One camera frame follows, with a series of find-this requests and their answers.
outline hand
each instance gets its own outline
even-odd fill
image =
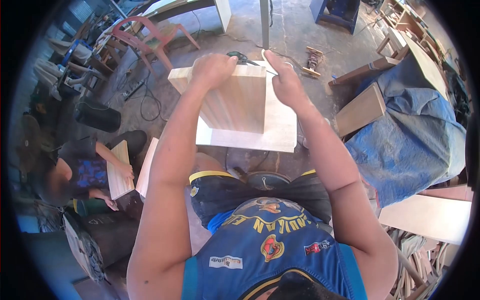
[[[112,210],[114,211],[117,211],[119,210],[117,204],[115,203],[114,200],[111,200],[110,197],[108,197],[107,195],[105,195],[105,197],[103,198],[103,200],[105,201],[105,203],[107,204],[108,207],[110,207]]]
[[[189,85],[197,85],[207,91],[216,89],[232,75],[237,60],[236,56],[213,53],[196,59]]]
[[[125,180],[134,179],[135,176],[133,175],[133,168],[131,165],[126,163],[121,163],[119,166],[116,166],[118,171],[122,174]]]
[[[280,102],[291,107],[297,114],[312,105],[299,77],[292,66],[284,63],[272,51],[265,51],[265,57],[278,75],[272,78],[273,91]]]

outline blue tarp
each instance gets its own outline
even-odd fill
[[[412,55],[373,80],[385,116],[365,126],[345,146],[380,207],[402,201],[458,175],[465,166],[465,129],[450,103],[424,78]]]

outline red plastic chair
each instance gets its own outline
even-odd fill
[[[120,27],[124,25],[125,23],[132,22],[132,21],[137,21],[145,25],[147,29],[150,31],[150,34],[143,40],[141,41],[139,38],[135,37],[134,35],[121,31]],[[162,61],[163,65],[168,71],[171,71],[173,69],[172,63],[168,59],[168,57],[165,54],[165,47],[167,46],[167,43],[170,42],[175,34],[177,33],[178,30],[181,30],[187,38],[198,48],[200,49],[200,46],[195,42],[193,37],[185,30],[185,28],[181,24],[170,24],[160,30],[158,30],[155,25],[150,21],[148,18],[141,17],[141,16],[133,16],[129,17],[126,19],[121,20],[115,27],[112,29],[111,35],[124,41],[128,45],[139,49],[140,52],[140,57],[142,60],[145,62],[145,65],[147,65],[147,68],[153,73],[155,77],[158,78],[157,74],[153,70],[152,66],[148,62],[146,58],[146,54],[149,53],[155,53],[155,55],[158,57],[159,60]]]

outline jersey patch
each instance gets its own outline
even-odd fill
[[[230,255],[224,257],[211,256],[208,266],[211,268],[243,269],[243,260]]]
[[[197,188],[196,186],[192,187],[192,190],[190,191],[190,196],[194,197],[200,188]]]
[[[329,241],[323,240],[321,242],[315,242],[309,246],[303,246],[303,249],[305,250],[305,256],[312,254],[312,253],[318,253],[322,249],[328,249],[332,246]]]
[[[276,235],[271,234],[269,235],[260,248],[260,252],[265,256],[265,262],[269,262],[272,259],[279,258],[282,256],[283,252],[285,251],[285,245],[283,242],[276,241]]]

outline black shorts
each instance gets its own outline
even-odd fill
[[[192,206],[204,228],[217,214],[234,210],[245,201],[258,197],[294,201],[324,224],[328,224],[332,217],[328,194],[315,170],[305,172],[291,183],[268,191],[253,188],[222,171],[192,174],[190,184]]]

